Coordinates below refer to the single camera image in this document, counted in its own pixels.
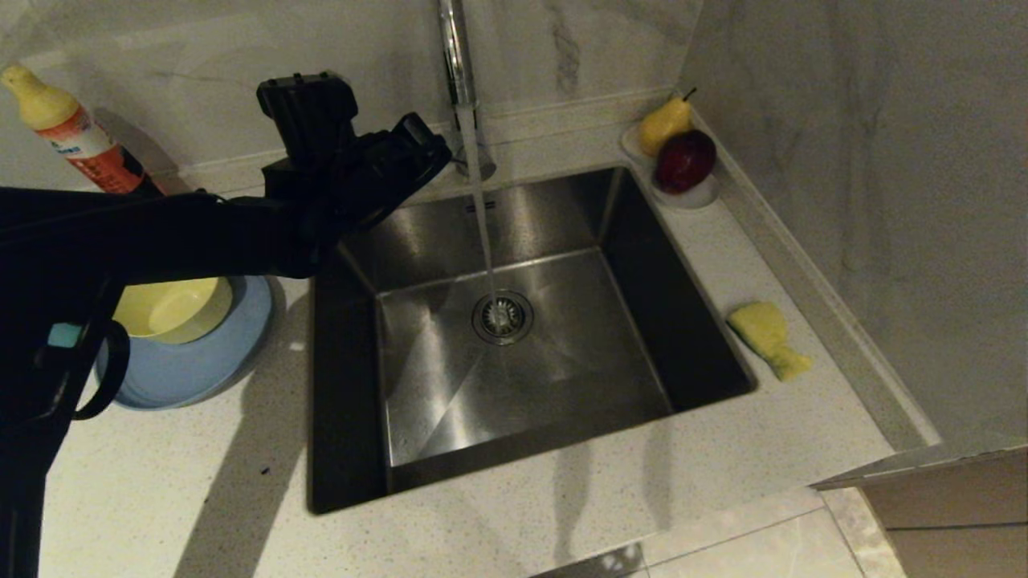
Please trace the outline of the chrome faucet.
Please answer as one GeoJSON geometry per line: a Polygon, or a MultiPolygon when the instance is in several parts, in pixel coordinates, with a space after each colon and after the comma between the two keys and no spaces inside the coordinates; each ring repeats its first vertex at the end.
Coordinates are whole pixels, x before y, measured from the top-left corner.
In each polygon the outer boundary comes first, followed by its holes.
{"type": "Polygon", "coordinates": [[[453,129],[460,141],[464,136],[478,138],[479,99],[463,0],[435,1],[447,73],[447,89],[453,109],[453,129]]]}

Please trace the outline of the orange-label dish soap bottle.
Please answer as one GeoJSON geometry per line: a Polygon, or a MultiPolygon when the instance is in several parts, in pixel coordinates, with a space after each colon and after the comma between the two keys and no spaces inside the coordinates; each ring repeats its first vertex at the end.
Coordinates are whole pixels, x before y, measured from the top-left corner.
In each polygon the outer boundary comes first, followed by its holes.
{"type": "Polygon", "coordinates": [[[100,191],[164,197],[166,191],[143,164],[70,92],[42,81],[19,63],[7,67],[0,74],[0,81],[14,95],[22,123],[36,132],[56,154],[73,165],[100,191]]]}

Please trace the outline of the yellow sponge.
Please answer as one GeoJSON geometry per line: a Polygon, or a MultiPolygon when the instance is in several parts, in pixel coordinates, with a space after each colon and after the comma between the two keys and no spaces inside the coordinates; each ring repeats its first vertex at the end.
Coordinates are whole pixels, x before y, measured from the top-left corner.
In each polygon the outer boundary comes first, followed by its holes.
{"type": "Polygon", "coordinates": [[[790,347],[785,315],[775,303],[752,301],[735,308],[727,322],[779,381],[786,383],[812,369],[813,360],[790,347]]]}

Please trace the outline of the metal sink drain strainer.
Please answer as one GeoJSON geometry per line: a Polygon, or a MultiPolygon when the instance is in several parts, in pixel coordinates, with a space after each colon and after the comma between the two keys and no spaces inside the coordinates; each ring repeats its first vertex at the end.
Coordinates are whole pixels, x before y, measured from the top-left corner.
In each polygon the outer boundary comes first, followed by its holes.
{"type": "Polygon", "coordinates": [[[535,308],[521,293],[499,291],[477,301],[472,312],[473,332],[491,345],[523,340],[535,323],[535,308]]]}

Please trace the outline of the stainless steel sink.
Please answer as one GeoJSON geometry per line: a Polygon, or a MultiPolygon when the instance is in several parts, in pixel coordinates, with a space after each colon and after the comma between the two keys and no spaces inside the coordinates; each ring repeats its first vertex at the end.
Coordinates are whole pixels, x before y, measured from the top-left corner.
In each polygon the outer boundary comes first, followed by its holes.
{"type": "Polygon", "coordinates": [[[313,279],[314,515],[755,391],[738,345],[624,165],[397,209],[313,279]],[[521,293],[518,344],[472,329],[521,293]]]}

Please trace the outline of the yellow plastic bowl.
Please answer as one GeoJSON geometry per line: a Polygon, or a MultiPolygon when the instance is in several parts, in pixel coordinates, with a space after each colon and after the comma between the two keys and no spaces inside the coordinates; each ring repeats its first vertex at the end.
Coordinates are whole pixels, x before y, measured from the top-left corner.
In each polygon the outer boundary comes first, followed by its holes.
{"type": "Polygon", "coordinates": [[[228,316],[234,290],[227,278],[128,286],[113,319],[128,336],[157,344],[192,344],[228,316]]]}

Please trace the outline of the light blue plate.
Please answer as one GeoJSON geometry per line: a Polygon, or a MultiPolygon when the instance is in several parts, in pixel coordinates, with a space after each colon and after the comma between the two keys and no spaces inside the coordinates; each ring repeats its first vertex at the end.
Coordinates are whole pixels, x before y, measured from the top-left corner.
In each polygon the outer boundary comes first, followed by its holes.
{"type": "Polygon", "coordinates": [[[265,277],[224,277],[234,290],[228,316],[192,344],[128,337],[131,355],[114,401],[126,409],[180,409],[229,387],[263,340],[273,296],[265,277]]]}

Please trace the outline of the yellow pear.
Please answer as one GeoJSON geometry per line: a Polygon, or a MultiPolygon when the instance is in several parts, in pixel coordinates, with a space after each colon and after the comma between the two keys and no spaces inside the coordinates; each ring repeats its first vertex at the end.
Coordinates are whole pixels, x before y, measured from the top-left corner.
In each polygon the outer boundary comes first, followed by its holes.
{"type": "Polygon", "coordinates": [[[638,125],[638,146],[647,157],[657,157],[660,150],[672,136],[689,132],[691,129],[690,98],[697,92],[691,88],[686,94],[672,96],[660,107],[642,117],[638,125]]]}

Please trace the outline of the dark red apple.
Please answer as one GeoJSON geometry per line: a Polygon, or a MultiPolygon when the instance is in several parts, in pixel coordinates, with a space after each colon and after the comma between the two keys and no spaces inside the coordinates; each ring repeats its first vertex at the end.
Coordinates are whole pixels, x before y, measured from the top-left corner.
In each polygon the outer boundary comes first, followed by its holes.
{"type": "Polygon", "coordinates": [[[664,193],[683,194],[704,182],[715,168],[715,141],[700,129],[674,135],[657,155],[654,181],[664,193]]]}

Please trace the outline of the white fruit dish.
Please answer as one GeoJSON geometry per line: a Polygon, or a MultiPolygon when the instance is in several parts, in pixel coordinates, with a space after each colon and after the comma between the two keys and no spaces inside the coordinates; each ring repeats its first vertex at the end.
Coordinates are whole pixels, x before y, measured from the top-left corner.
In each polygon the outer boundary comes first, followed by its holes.
{"type": "Polygon", "coordinates": [[[638,142],[639,123],[629,125],[620,136],[620,144],[624,153],[631,158],[647,177],[647,188],[654,197],[662,205],[678,211],[700,211],[709,207],[719,197],[720,184],[717,182],[715,174],[709,174],[697,186],[691,187],[686,193],[664,193],[658,187],[656,181],[656,157],[650,157],[642,153],[642,148],[638,142]]]}

